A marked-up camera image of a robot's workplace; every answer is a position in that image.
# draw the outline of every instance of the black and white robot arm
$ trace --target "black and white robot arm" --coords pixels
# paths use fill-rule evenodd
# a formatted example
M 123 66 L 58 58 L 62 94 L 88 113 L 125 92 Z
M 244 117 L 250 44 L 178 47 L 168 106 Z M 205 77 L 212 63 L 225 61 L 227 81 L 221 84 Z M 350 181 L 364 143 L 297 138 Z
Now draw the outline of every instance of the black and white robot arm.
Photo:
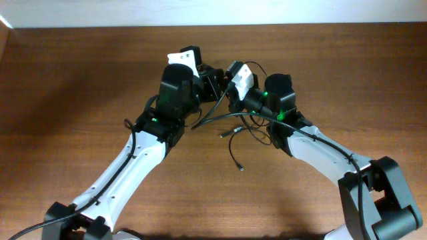
M 72 218 L 44 226 L 42 240 L 68 239 L 75 234 L 84 239 L 143 239 L 135 232 L 112 233 L 121 210 L 147 174 L 177 144 L 186 117 L 197 112 L 202 103 L 218 103 L 223 94 L 230 101 L 231 113 L 243 115 L 246 110 L 244 115 L 270 120 L 267 130 L 277 149 L 310 164 L 339 187 L 346 224 L 326 234 L 325 240 L 399 239 L 422 226 L 420 210 L 397 163 L 389 157 L 372 160 L 327 138 L 296 111 L 289 75 L 270 75 L 261 91 L 257 76 L 242 62 L 235 61 L 226 72 L 214 69 L 202 63 L 199 48 L 193 46 L 168 58 L 159 95 L 151 98 L 132 127 L 135 143 L 131 135 L 94 184 L 69 206 L 54 203 L 45 220 L 66 217 L 94 198 L 96 201 Z M 370 192 L 383 190 L 385 196 L 374 202 Z M 363 219 L 359 206 L 363 206 Z M 86 232 L 76 232 L 80 227 Z

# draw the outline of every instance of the wooden table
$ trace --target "wooden table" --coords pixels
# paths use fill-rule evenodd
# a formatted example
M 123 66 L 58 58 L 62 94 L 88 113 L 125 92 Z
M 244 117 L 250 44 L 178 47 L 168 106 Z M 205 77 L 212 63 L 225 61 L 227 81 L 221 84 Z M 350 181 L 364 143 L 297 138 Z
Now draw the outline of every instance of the wooden table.
M 397 160 L 427 220 L 427 24 L 18 29 L 0 64 L 0 238 L 68 204 L 121 151 L 159 89 L 166 55 L 199 45 L 227 68 L 292 75 L 298 109 L 327 136 Z M 262 72 L 255 66 L 263 83 Z M 205 110 L 212 104 L 204 105 Z M 226 104 L 218 113 L 227 112 Z M 226 119 L 187 130 L 117 222 L 150 235 L 295 237 L 344 222 L 338 188 Z M 24 239 L 38 239 L 40 231 Z M 427 227 L 406 239 L 425 239 Z

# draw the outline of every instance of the wood grain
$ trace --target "wood grain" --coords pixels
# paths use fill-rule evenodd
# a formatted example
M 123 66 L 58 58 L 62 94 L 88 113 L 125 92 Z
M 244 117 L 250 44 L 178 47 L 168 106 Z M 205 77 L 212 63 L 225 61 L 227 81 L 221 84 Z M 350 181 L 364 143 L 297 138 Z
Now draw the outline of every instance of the wood grain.
M 6 47 L 7 36 L 9 36 L 9 28 L 0 21 L 0 61 L 3 56 L 3 50 Z
M 187 45 L 214 67 L 253 60 L 291 74 L 298 109 L 327 136 L 399 162 L 426 219 L 426 39 L 425 23 L 13 30 L 0 63 L 0 238 L 98 178 L 127 141 L 123 119 L 136 119 L 158 92 L 166 55 Z M 237 124 L 186 131 L 116 229 L 293 237 L 344 222 L 335 185 L 248 133 L 233 142 L 246 168 L 238 171 L 218 137 Z M 426 235 L 422 228 L 406 239 Z

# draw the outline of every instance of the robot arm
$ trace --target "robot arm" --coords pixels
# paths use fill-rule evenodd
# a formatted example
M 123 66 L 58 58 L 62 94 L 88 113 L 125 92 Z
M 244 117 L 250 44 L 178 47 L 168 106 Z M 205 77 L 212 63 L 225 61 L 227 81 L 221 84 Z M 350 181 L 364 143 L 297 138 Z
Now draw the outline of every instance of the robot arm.
M 129 237 L 129 233 L 111 233 L 121 210 L 145 176 L 177 144 L 184 132 L 185 118 L 195 113 L 200 104 L 217 101 L 226 89 L 231 113 L 246 110 L 253 116 L 277 119 L 299 129 L 294 131 L 276 120 L 267 128 L 276 148 L 309 163 L 339 187 L 346 224 L 327 234 L 325 239 L 399 239 L 422 226 L 420 211 L 397 163 L 388 157 L 375 161 L 355 154 L 323 135 L 296 111 L 289 75 L 270 75 L 261 91 L 257 76 L 242 62 L 235 61 L 223 72 L 204 65 L 199 48 L 192 46 L 168 58 L 170 65 L 163 72 L 155 108 L 146 107 L 135 122 L 137 147 L 132 159 L 97 203 L 69 221 L 44 227 L 43 240 L 64 239 L 79 227 L 87 229 L 85 239 L 137 239 Z M 228 89 L 231 82 L 234 87 Z M 356 162 L 363 178 L 362 203 L 367 235 L 362 234 L 358 214 L 359 175 L 355 166 L 339 151 L 309 135 L 339 147 Z M 45 219 L 68 215 L 88 203 L 124 162 L 131 144 L 129 138 L 116 160 L 73 204 L 68 207 L 53 204 Z M 384 190 L 385 197 L 374 202 L 370 196 L 370 191 L 374 190 Z

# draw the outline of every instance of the white background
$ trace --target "white background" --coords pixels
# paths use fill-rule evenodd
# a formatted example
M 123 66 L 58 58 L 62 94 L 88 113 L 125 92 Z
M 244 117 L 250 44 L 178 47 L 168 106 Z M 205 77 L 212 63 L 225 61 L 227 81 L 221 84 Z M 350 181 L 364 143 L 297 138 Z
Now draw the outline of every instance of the white background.
M 427 0 L 0 0 L 12 27 L 427 21 Z

